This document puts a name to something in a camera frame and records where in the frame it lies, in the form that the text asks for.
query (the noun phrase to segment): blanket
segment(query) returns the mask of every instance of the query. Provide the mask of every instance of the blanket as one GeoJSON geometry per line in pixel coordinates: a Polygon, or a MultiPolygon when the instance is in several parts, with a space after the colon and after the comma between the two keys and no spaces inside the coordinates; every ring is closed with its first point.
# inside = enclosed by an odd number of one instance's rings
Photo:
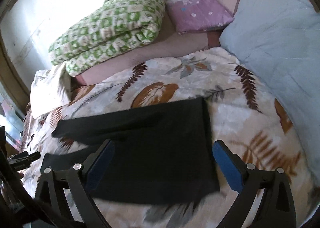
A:
{"type": "Polygon", "coordinates": [[[164,0],[106,0],[49,48],[53,65],[67,61],[70,76],[151,43],[161,28],[164,0]]]}
{"type": "MultiPolygon", "coordinates": [[[[244,162],[259,169],[285,170],[297,224],[302,224],[316,204],[311,174],[292,122],[258,78],[221,47],[182,58],[151,59],[99,84],[79,88],[68,105],[38,119],[31,118],[25,148],[29,152],[40,151],[42,157],[24,171],[25,189],[34,196],[45,153],[66,154],[85,147],[66,137],[52,137],[59,120],[199,96],[207,102],[212,142],[223,140],[244,162]]],[[[220,192],[206,196],[197,205],[136,205],[101,199],[95,199],[95,203],[113,228],[214,228],[237,197],[219,169],[217,174],[220,192]]],[[[74,217],[80,220],[71,194],[66,191],[66,195],[74,217]]],[[[252,222],[261,197],[259,192],[243,227],[252,222]]]]}

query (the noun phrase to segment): light blue pillow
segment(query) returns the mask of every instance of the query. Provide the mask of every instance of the light blue pillow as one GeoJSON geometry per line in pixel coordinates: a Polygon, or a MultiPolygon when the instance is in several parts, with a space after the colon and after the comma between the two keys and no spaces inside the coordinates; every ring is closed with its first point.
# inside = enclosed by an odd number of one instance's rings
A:
{"type": "Polygon", "coordinates": [[[240,0],[220,37],[288,113],[320,186],[320,15],[308,0],[240,0]]]}

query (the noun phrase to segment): black fabric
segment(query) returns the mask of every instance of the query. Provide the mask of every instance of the black fabric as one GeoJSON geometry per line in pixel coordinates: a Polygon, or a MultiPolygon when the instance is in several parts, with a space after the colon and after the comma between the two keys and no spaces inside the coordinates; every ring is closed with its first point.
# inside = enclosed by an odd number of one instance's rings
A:
{"type": "Polygon", "coordinates": [[[88,148],[67,155],[45,155],[43,171],[83,162],[105,139],[115,154],[90,195],[138,204],[199,201],[219,190],[212,156],[210,118],[202,98],[104,115],[59,121],[53,137],[68,137],[88,148]]]}

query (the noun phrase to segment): bed sheet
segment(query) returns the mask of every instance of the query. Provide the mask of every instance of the bed sheet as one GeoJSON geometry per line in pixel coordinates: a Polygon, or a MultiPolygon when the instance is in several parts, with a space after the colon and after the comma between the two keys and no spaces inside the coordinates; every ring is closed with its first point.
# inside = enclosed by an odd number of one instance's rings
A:
{"type": "MultiPolygon", "coordinates": [[[[76,89],[72,102],[28,122],[25,149],[40,151],[41,159],[24,171],[24,187],[34,196],[45,153],[70,153],[85,145],[51,136],[57,122],[158,103],[206,98],[212,142],[223,140],[233,153],[259,169],[282,167],[287,173],[301,225],[315,208],[314,186],[297,134],[280,103],[236,57],[221,47],[182,58],[156,58],[119,72],[105,81],[76,89]]],[[[150,206],[95,202],[113,228],[118,227],[216,227],[230,209],[237,192],[228,186],[218,169],[220,192],[193,205],[150,206]]],[[[71,194],[68,203],[81,220],[71,194]]],[[[259,192],[243,225],[252,222],[262,193],[259,192]]]]}

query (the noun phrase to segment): blue gripper pad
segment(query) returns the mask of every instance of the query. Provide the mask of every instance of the blue gripper pad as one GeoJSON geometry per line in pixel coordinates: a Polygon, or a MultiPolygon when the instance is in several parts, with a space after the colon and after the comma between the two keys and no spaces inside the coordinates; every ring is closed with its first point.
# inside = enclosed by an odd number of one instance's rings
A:
{"type": "Polygon", "coordinates": [[[240,193],[244,185],[241,172],[233,162],[232,152],[222,140],[218,140],[212,146],[212,153],[230,188],[240,193]]]}
{"type": "Polygon", "coordinates": [[[97,189],[98,184],[107,170],[114,154],[115,144],[114,141],[111,140],[96,159],[87,174],[87,182],[85,185],[85,190],[87,192],[97,189]]]}

